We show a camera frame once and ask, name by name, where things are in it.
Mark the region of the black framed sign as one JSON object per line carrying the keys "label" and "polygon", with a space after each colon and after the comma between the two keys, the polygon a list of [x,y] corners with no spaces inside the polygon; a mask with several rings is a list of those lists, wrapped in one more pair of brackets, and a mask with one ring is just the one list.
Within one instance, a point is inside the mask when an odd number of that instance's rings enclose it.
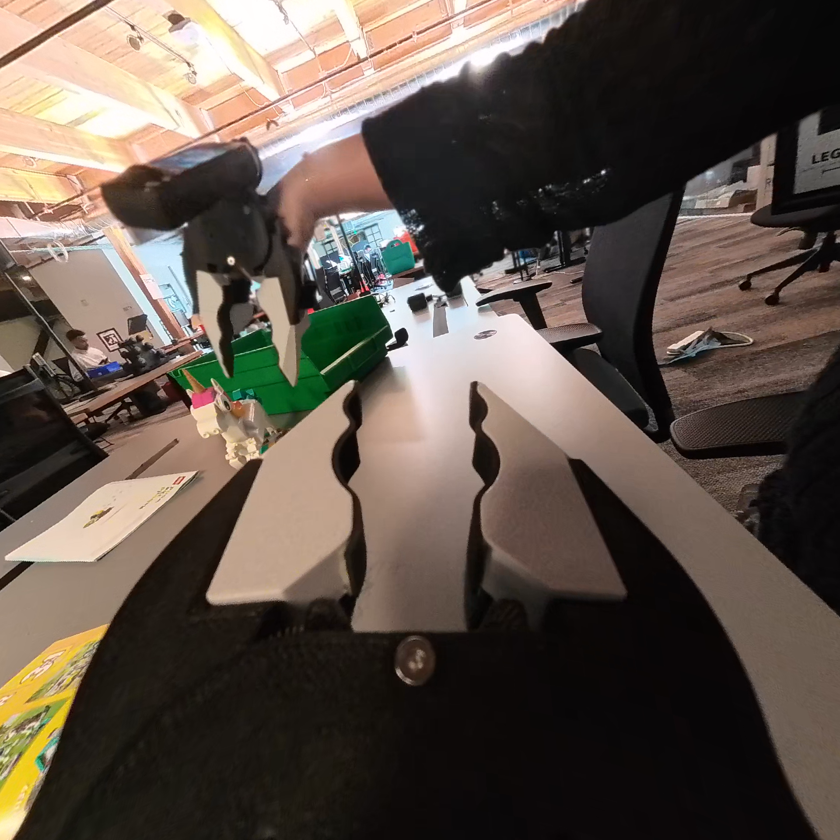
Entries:
{"label": "black framed sign", "polygon": [[776,134],[774,214],[839,204],[839,106],[814,112]]}

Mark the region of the person's black shirt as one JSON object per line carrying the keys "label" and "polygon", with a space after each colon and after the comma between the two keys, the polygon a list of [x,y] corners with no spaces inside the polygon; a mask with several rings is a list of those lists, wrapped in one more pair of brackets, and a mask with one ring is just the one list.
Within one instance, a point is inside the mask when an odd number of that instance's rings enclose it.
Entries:
{"label": "person's black shirt", "polygon": [[756,504],[756,538],[838,613],[839,350],[804,394],[784,461]]}

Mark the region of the pale slippers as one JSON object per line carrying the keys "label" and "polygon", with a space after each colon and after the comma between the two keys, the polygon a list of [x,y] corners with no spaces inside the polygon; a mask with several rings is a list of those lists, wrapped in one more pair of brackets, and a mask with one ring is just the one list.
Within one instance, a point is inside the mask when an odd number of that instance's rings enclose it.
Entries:
{"label": "pale slippers", "polygon": [[695,331],[684,339],[668,346],[665,355],[658,361],[659,367],[676,364],[696,358],[713,350],[749,347],[753,339],[740,332],[707,329]]}

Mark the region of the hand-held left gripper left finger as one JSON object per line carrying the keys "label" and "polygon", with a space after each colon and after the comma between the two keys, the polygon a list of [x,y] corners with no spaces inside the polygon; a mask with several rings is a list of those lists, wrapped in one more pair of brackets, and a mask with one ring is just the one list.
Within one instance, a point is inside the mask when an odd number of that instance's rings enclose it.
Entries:
{"label": "hand-held left gripper left finger", "polygon": [[364,525],[350,481],[361,464],[357,381],[349,381],[262,458],[206,599],[216,606],[354,600]]}

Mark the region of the green plastic bin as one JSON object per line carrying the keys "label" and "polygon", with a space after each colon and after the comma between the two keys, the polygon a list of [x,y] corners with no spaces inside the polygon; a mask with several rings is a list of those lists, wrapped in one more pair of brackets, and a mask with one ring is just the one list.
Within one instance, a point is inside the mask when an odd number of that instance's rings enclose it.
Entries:
{"label": "green plastic bin", "polygon": [[267,329],[233,342],[234,374],[226,377],[214,353],[169,373],[183,390],[185,371],[209,387],[212,380],[231,397],[254,396],[266,413],[308,412],[349,381],[361,381],[386,356],[392,328],[373,296],[315,311],[302,336],[297,385],[291,386],[278,365],[277,349]]}

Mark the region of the white toy brick unicorn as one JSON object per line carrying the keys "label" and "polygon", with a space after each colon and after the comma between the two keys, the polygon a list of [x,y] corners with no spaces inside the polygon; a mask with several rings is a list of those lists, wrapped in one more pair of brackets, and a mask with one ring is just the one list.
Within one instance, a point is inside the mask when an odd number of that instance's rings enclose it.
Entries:
{"label": "white toy brick unicorn", "polygon": [[202,438],[220,437],[225,457],[234,469],[262,459],[285,433],[271,421],[261,401],[249,391],[226,393],[215,380],[202,385],[187,369],[182,370],[190,399],[190,412]]}

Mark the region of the white paper booklet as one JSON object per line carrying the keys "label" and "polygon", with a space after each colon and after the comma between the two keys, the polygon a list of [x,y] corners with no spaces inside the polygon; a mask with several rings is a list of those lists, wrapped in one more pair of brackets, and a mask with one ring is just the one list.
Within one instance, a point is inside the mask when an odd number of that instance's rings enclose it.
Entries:
{"label": "white paper booklet", "polygon": [[55,525],[8,553],[10,563],[93,563],[126,540],[199,471],[108,483]]}

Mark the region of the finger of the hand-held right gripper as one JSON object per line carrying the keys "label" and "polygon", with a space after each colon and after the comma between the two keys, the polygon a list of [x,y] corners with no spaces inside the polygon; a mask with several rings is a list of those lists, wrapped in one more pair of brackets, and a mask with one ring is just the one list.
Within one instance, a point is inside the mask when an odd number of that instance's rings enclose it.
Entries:
{"label": "finger of the hand-held right gripper", "polygon": [[280,371],[289,385],[296,387],[301,339],[309,325],[308,288],[297,275],[263,276],[256,299],[268,319]]}
{"label": "finger of the hand-held right gripper", "polygon": [[233,342],[255,318],[255,302],[249,278],[237,273],[218,275],[196,272],[198,315],[224,375],[234,374]]}

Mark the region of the yellow toy set box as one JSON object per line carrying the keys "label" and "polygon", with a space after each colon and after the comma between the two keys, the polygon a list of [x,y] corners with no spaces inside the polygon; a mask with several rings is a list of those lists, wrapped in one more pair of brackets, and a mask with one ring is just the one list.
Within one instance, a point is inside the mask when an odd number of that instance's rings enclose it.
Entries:
{"label": "yellow toy set box", "polygon": [[52,764],[70,706],[109,625],[60,639],[1,689],[1,838],[14,838]]}

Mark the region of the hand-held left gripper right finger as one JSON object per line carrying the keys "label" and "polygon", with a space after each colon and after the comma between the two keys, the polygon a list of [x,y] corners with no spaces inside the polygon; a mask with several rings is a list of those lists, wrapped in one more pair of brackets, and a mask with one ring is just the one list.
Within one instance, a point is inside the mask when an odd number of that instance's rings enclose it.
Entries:
{"label": "hand-held left gripper right finger", "polygon": [[488,385],[469,389],[481,485],[468,538],[468,602],[621,602],[627,588],[571,460]]}

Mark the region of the person's right hand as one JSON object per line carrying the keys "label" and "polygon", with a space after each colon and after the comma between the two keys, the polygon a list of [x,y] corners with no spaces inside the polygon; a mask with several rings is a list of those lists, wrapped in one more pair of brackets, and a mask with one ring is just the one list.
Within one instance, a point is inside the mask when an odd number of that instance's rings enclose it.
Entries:
{"label": "person's right hand", "polygon": [[287,246],[300,252],[321,219],[393,209],[360,133],[304,154],[268,198]]}

